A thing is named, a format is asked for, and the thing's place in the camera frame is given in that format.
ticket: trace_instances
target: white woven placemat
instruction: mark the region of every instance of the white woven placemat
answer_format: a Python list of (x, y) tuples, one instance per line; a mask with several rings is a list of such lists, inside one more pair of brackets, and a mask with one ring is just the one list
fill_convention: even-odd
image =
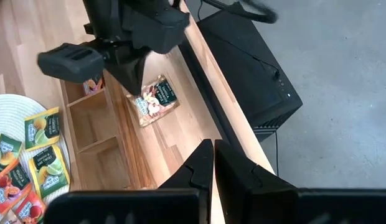
[[(43, 106), (41, 106), (35, 100), (27, 98), (25, 96), (13, 95), (13, 94), (3, 94), (0, 95), (0, 134), (6, 134), (7, 136), (22, 141), (22, 150), (20, 153), (20, 163), (23, 166), (24, 170), (28, 173), (30, 180), (32, 182), (32, 176), (28, 166), (28, 160), (39, 152), (43, 151), (47, 147), (43, 147), (41, 149), (34, 150), (32, 152), (25, 152), (24, 150), (24, 118), (28, 116), (35, 115), (37, 113), (41, 113), (45, 110)], [(60, 140), (57, 143), (59, 148), (63, 152), (63, 158), (65, 160), (68, 173), (70, 174), (70, 158), (68, 156), (68, 150), (66, 147), (66, 143), (63, 135), (60, 135)], [(43, 199), (44, 203), (48, 204), (56, 197), (67, 193), (70, 189), (70, 186), (62, 187), (58, 189), (56, 192), (46, 196)]]

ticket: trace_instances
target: black cable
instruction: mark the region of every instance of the black cable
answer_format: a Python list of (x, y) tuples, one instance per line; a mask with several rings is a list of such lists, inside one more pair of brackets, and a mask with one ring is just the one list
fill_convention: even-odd
[(279, 145), (278, 145), (278, 132), (275, 131), (276, 139), (276, 175), (279, 176)]
[(199, 21), (201, 21), (201, 18), (200, 18), (200, 10), (201, 10), (201, 7), (203, 6), (203, 0), (200, 1), (200, 7), (199, 7), (199, 10), (197, 11), (197, 17), (199, 18)]
[(267, 63), (267, 62), (264, 62), (263, 60), (259, 59), (257, 56), (255, 56), (255, 55), (252, 55), (252, 54), (250, 54), (250, 53), (246, 52), (245, 50), (241, 49), (240, 47), (237, 47), (236, 45), (234, 45), (234, 44), (232, 44), (231, 42), (229, 42), (229, 41), (227, 41), (227, 40), (223, 39), (223, 38), (222, 38), (222, 37), (220, 37), (219, 35), (217, 35), (217, 34), (215, 34), (215, 33), (211, 32), (211, 30), (209, 30), (209, 29), (206, 29), (206, 28), (203, 28), (203, 29), (205, 29), (205, 31), (206, 31), (206, 32), (208, 32), (208, 33), (210, 33), (211, 35), (215, 36), (215, 37), (216, 37), (216, 38), (218, 38), (219, 40), (222, 40), (222, 41), (224, 41), (224, 42), (228, 43), (229, 45), (231, 45), (231, 46), (235, 47), (237, 50), (239, 50), (239, 51), (241, 51), (241, 52), (243, 52), (243, 53), (245, 53), (245, 54), (247, 54), (247, 55), (251, 56), (251, 57), (252, 57), (252, 58), (254, 58), (255, 60), (257, 60), (257, 61), (259, 61), (259, 62), (262, 62), (262, 63), (264, 63), (264, 64), (266, 64), (266, 65), (269, 65), (269, 66), (271, 66), (272, 68), (274, 68), (274, 69), (276, 70), (276, 72), (275, 72), (275, 74), (274, 74), (274, 75), (276, 75), (277, 73), (280, 73), (280, 70), (279, 70), (279, 68), (275, 67), (274, 65), (271, 65), (271, 64), (269, 64), (269, 63)]
[(244, 9), (237, 9), (234, 7), (229, 7), (228, 5), (217, 1), (217, 0), (204, 0), (205, 3), (210, 4), (213, 7), (216, 7), (220, 10), (225, 10), (231, 14), (235, 14), (238, 16), (242, 16), (244, 18), (258, 21), (258, 22), (265, 22), (265, 23), (275, 23), (278, 20), (278, 15), (275, 11), (273, 11), (270, 7), (262, 4), (262, 3), (255, 3), (254, 0), (242, 0), (245, 4), (248, 4), (252, 8), (256, 9), (257, 11), (262, 12), (263, 14), (255, 14), (251, 12), (247, 12)]

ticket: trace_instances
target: tea packet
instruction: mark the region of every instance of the tea packet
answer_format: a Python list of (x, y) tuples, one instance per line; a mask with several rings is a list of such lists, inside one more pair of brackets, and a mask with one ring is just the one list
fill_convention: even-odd
[(0, 173), (0, 214), (3, 215), (31, 190), (30, 178), (16, 159), (9, 172)]
[(20, 141), (0, 134), (0, 173), (19, 157), (21, 145)]
[(12, 210), (1, 219), (0, 224), (23, 224)]
[(101, 90), (104, 86), (105, 82), (103, 79), (103, 73), (99, 73), (97, 76), (83, 83), (83, 90), (86, 95), (89, 95)]
[(41, 198), (70, 183), (62, 152), (56, 145), (44, 149), (31, 158), (29, 168), (35, 190)]
[(24, 124), (26, 152), (55, 144), (60, 138), (59, 107), (30, 116)]
[(38, 195), (31, 190), (28, 196), (23, 200), (16, 210), (17, 216), (23, 223), (44, 223), (44, 212), (46, 206), (38, 197)]
[(157, 80), (142, 87), (140, 96), (127, 95), (127, 98), (136, 107), (141, 127), (162, 118), (179, 106), (174, 90), (164, 75), (158, 76)]

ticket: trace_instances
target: wooden table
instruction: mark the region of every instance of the wooden table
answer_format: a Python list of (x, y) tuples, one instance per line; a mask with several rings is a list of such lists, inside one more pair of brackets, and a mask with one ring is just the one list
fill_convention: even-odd
[[(184, 2), (181, 3), (181, 9), (189, 11)], [(0, 1), (0, 94), (26, 95), (46, 108), (60, 106), (64, 110), (64, 86), (59, 80), (42, 75), (36, 65), (36, 56), (39, 52), (52, 49), (62, 42), (79, 44), (92, 40), (92, 36), (86, 35), (83, 29), (87, 22), (82, 1)], [(191, 25), (186, 29), (186, 37), (246, 155), (273, 172), (192, 17)], [(150, 55), (145, 68), (144, 83), (159, 72), (165, 73), (171, 81), (181, 106), (144, 129), (138, 127), (134, 115), (126, 111), (126, 114), (130, 114), (133, 129), (144, 152), (145, 163), (157, 186), (178, 169), (202, 139), (220, 139), (220, 134), (178, 48), (167, 55)], [(75, 160), (74, 145), (71, 143), (69, 121), (66, 116), (63, 118), (62, 131), (70, 152), (74, 180), (72, 190), (78, 190), (82, 188), (82, 184), (76, 180), (80, 179), (81, 173), (77, 172), (78, 164)], [(224, 220), (217, 188), (214, 187), (213, 191), (212, 222), (222, 223)]]

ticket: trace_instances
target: floor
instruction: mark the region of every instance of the floor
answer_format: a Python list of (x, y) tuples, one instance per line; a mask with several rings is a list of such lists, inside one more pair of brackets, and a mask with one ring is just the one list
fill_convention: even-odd
[[(386, 188), (386, 0), (262, 1), (280, 19), (255, 25), (304, 103), (278, 130), (280, 177)], [(275, 135), (261, 145), (275, 169)]]

